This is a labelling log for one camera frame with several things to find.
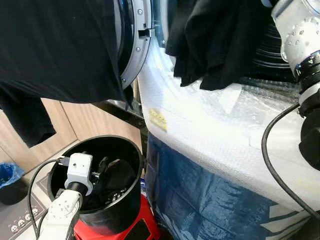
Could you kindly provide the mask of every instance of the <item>wooden cabinet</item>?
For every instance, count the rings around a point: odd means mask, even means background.
[[[42,99],[56,134],[28,148],[0,111],[0,162],[16,162],[26,172],[75,141],[101,135],[130,139],[141,149],[140,131],[92,104]]]
[[[140,131],[136,127],[92,104],[61,103],[80,141],[101,135],[118,135],[133,141],[141,149]]]
[[[0,111],[0,147],[25,171],[29,171],[61,149],[76,141],[76,135],[59,101],[42,99],[56,134],[41,144],[28,148]]]

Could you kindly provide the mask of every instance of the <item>yellow label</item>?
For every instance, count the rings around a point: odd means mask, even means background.
[[[157,125],[165,132],[167,131],[167,121],[165,117],[161,114],[161,112],[154,108],[151,108],[149,109],[149,118],[153,124]]]

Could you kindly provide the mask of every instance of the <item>laundry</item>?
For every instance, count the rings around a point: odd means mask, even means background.
[[[271,8],[258,0],[177,4],[166,53],[176,57],[182,87],[202,77],[201,89],[223,89],[250,71]]]
[[[0,108],[29,147],[56,133],[40,98],[130,102],[113,1],[2,1],[0,32]]]
[[[83,209],[93,210],[111,204],[126,193],[135,179],[135,171],[127,161],[114,161],[101,174],[93,193],[84,198]]]

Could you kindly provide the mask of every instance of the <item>black bucket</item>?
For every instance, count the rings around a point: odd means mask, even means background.
[[[28,194],[28,183],[20,178],[10,185],[0,189],[0,203],[4,205],[14,205],[19,203]]]
[[[91,171],[96,172],[104,157],[110,160],[121,159],[127,161],[136,173],[136,178],[127,191],[109,205],[102,205],[96,209],[80,209],[80,220],[93,231],[105,236],[112,236],[126,230],[135,221],[140,210],[140,177],[143,160],[138,147],[130,140],[113,135],[93,137],[67,150],[63,156],[70,157],[73,153],[86,152],[93,156]],[[59,189],[64,189],[67,179],[66,166],[53,166],[48,178],[48,194],[55,199]]]

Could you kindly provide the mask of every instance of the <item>red base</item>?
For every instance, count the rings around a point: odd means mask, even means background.
[[[161,236],[161,232],[158,229],[155,218],[150,210],[148,200],[143,195],[141,195],[140,212],[134,223],[125,231],[113,236],[104,236],[94,232],[88,225],[79,220],[74,227],[74,235],[77,240],[124,240],[140,220],[144,220],[150,232],[150,235],[147,238],[141,240],[158,240]]]

